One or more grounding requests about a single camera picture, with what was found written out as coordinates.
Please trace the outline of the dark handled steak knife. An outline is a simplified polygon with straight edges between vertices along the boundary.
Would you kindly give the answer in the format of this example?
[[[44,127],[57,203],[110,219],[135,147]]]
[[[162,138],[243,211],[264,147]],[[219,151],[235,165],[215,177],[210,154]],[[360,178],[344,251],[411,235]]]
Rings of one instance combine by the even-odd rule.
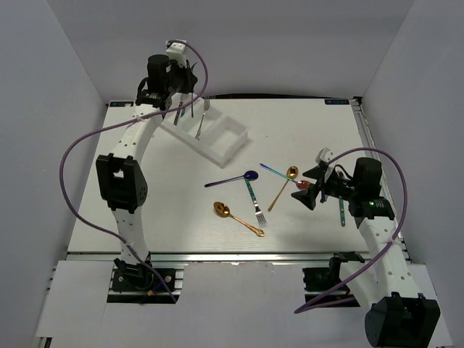
[[[181,112],[183,110],[183,104],[185,102],[185,99],[186,99],[185,94],[181,94],[180,100],[179,100],[179,103],[178,103],[178,109],[176,111],[175,118],[174,118],[174,121],[173,121],[174,126],[177,126],[178,121],[179,121],[179,119],[181,117]]]

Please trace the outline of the ornate silver fork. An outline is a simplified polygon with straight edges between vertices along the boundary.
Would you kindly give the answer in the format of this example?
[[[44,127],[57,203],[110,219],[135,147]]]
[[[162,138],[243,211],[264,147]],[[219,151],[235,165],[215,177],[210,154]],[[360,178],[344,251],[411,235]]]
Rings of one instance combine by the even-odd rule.
[[[198,141],[201,137],[201,133],[202,133],[202,125],[203,125],[203,122],[204,122],[204,117],[205,115],[207,114],[207,111],[209,110],[210,108],[210,98],[209,97],[204,97],[204,104],[203,104],[203,111],[202,111],[202,117],[200,119],[200,122],[199,122],[199,127],[196,131],[196,135],[195,135],[195,139]]]

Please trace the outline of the teal handled silver fork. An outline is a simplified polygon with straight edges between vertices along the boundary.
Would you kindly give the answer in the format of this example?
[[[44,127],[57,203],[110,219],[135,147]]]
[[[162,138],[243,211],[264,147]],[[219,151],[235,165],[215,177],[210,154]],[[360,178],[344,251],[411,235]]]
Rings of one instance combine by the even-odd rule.
[[[264,213],[261,210],[261,208],[260,208],[260,206],[259,206],[259,204],[257,202],[257,198],[256,198],[256,196],[254,194],[254,190],[252,188],[252,185],[251,185],[249,179],[245,179],[245,183],[246,183],[249,195],[250,195],[250,197],[252,199],[252,202],[253,202],[253,205],[254,205],[255,216],[257,218],[258,224],[259,224],[259,226],[262,226],[262,227],[266,226],[267,220],[265,219]]]

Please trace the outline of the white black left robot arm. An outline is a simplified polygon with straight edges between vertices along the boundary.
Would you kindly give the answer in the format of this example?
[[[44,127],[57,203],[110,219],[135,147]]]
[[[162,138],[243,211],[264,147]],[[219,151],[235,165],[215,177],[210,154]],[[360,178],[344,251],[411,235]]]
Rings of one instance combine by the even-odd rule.
[[[140,162],[157,127],[164,120],[177,93],[190,94],[198,79],[184,54],[155,54],[148,58],[148,76],[139,84],[133,109],[135,123],[129,125],[115,148],[96,160],[101,197],[107,202],[121,242],[117,269],[137,289],[152,284],[153,271],[144,240],[141,207],[148,197],[148,183]]]

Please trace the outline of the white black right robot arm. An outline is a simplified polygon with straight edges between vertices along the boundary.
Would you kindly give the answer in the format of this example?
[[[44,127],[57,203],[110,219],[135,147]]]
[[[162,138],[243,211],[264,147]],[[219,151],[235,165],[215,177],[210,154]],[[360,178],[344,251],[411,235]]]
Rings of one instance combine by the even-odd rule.
[[[392,206],[381,196],[381,162],[361,157],[348,177],[341,177],[326,158],[316,163],[304,173],[315,183],[292,197],[310,210],[318,197],[346,201],[372,257],[369,263],[341,257],[341,263],[328,269],[328,282],[336,289],[348,286],[364,309],[365,335],[372,347],[427,347],[441,312],[436,300],[423,295],[407,266],[394,232]]]

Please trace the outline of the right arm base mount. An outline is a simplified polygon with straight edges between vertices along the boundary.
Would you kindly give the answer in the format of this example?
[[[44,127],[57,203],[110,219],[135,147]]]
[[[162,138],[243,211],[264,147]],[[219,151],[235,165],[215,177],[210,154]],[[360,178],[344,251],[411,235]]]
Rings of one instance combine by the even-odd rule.
[[[305,300],[309,301],[338,284],[341,281],[340,266],[346,262],[359,262],[363,265],[365,259],[357,252],[336,252],[329,259],[327,266],[304,268],[302,272]]]

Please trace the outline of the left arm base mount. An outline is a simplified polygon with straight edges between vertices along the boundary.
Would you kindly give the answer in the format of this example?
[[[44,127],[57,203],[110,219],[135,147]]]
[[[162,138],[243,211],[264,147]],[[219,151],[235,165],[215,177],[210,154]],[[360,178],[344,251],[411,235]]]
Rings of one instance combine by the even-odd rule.
[[[173,298],[161,280],[141,264],[131,265],[114,260],[107,303],[135,305],[173,305]]]

